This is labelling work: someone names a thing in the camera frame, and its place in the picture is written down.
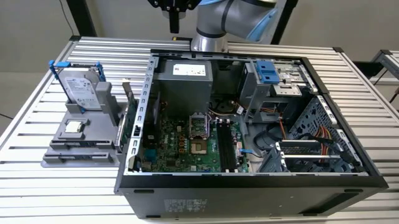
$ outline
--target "small chip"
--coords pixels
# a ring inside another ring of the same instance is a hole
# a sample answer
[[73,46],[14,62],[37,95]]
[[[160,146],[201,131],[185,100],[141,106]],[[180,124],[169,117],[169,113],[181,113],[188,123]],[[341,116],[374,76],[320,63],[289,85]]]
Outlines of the small chip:
[[174,166],[176,166],[176,161],[166,160],[166,167],[174,167]]
[[141,165],[141,168],[145,170],[145,171],[149,171],[150,170],[150,162],[149,161],[145,161],[142,162],[142,165]]
[[82,122],[70,120],[65,126],[65,133],[78,133],[82,129]]

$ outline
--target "blue connector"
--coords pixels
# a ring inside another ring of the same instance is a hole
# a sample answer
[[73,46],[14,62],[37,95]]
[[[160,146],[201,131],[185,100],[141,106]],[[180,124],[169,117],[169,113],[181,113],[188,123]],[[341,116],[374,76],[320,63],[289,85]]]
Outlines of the blue connector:
[[94,64],[94,66],[98,69],[98,73],[100,73],[100,81],[105,82],[105,75],[104,75],[104,70],[102,70],[102,65],[100,64],[100,62],[97,62]]
[[270,61],[256,60],[254,69],[264,84],[278,84],[280,77],[274,71],[274,64]]
[[250,154],[254,153],[252,149],[242,149],[242,148],[240,148],[238,151],[240,151],[241,153],[250,153]]

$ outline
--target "green circuit board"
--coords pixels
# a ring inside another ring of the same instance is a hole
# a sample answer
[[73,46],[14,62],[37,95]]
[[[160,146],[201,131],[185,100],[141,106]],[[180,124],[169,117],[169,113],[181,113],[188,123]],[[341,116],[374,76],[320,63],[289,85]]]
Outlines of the green circuit board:
[[[230,132],[232,138],[238,140],[237,124],[230,125]],[[237,167],[237,171],[246,172],[245,162]],[[214,122],[209,124],[209,137],[205,140],[190,140],[188,120],[161,120],[156,160],[152,161],[150,172],[221,172]]]

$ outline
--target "orange wire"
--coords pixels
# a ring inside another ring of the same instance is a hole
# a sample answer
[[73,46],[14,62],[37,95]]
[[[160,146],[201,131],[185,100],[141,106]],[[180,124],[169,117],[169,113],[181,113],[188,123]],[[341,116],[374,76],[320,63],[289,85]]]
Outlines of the orange wire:
[[282,127],[282,122],[281,122],[281,113],[280,113],[280,129],[281,129],[281,133],[282,133],[282,139],[286,139],[286,136],[285,136],[285,131],[284,131],[284,127]]
[[330,139],[330,134],[329,134],[329,131],[326,130],[325,127],[322,127],[324,131],[325,131],[325,138]]
[[317,137],[318,133],[320,133],[320,127],[318,127],[317,132],[316,132],[316,134],[313,136]]

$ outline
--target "power cable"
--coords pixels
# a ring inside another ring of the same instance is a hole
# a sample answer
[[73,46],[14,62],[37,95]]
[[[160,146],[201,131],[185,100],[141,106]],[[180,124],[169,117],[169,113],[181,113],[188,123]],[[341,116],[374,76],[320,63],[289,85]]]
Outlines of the power cable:
[[68,26],[69,26],[69,29],[70,29],[72,35],[74,35],[74,33],[73,33],[73,29],[72,29],[72,27],[70,27],[70,24],[69,24],[69,21],[68,21],[66,15],[65,15],[65,11],[64,11],[64,5],[62,5],[62,2],[61,2],[61,0],[58,0],[58,2],[60,2],[60,4],[61,4],[61,9],[62,9],[64,18],[65,18],[65,21],[66,21],[66,23],[68,23]]
[[0,116],[7,118],[7,119],[13,119],[10,116],[6,116],[5,114],[0,113]]

